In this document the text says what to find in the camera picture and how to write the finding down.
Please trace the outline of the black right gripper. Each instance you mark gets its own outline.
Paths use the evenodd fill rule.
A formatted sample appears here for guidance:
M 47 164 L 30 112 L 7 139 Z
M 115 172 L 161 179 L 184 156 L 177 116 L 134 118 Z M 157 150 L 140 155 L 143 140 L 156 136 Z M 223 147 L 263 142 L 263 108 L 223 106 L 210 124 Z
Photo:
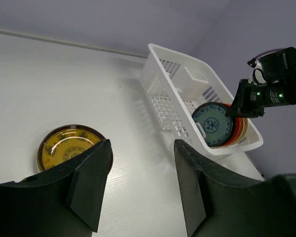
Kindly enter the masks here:
M 239 81 L 234 100 L 225 116 L 231 118 L 258 118 L 264 115 L 261 86 L 249 83 L 247 79 Z

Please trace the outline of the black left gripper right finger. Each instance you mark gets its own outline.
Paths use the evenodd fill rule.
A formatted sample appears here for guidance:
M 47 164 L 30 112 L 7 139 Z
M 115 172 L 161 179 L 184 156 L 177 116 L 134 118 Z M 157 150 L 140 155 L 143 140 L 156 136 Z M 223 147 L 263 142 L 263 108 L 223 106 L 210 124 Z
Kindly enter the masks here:
M 296 237 L 296 174 L 252 179 L 181 139 L 174 156 L 189 237 Z

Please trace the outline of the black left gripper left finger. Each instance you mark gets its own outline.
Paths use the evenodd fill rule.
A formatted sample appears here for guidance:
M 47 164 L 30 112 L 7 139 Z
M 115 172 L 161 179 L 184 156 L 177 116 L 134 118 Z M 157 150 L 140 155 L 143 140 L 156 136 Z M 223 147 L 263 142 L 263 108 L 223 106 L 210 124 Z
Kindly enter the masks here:
M 0 237 L 90 237 L 98 231 L 112 166 L 104 139 L 20 182 L 0 184 Z

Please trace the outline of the blue white patterned plate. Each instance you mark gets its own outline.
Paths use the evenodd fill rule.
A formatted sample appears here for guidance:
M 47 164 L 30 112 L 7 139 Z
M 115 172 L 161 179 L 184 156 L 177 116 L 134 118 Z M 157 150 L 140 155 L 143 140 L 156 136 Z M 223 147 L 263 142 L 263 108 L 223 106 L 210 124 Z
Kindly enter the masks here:
M 192 119 L 209 147 L 222 146 L 232 137 L 235 119 L 225 116 L 228 109 L 229 107 L 223 103 L 208 102 L 193 112 Z

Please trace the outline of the yellow brown patterned plate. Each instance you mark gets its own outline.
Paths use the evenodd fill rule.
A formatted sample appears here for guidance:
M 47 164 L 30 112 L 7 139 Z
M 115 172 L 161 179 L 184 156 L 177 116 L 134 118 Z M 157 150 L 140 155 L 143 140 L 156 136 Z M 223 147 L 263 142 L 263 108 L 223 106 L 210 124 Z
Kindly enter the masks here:
M 80 155 L 105 137 L 95 129 L 68 124 L 49 132 L 37 151 L 37 165 L 41 172 Z

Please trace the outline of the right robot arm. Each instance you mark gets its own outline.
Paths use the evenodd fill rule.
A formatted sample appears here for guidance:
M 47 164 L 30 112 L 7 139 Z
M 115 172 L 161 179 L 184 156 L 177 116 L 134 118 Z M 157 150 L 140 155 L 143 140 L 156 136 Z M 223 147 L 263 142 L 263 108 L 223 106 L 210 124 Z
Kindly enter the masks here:
M 253 72 L 239 81 L 227 117 L 258 118 L 265 108 L 296 105 L 296 48 L 269 50 L 247 64 Z

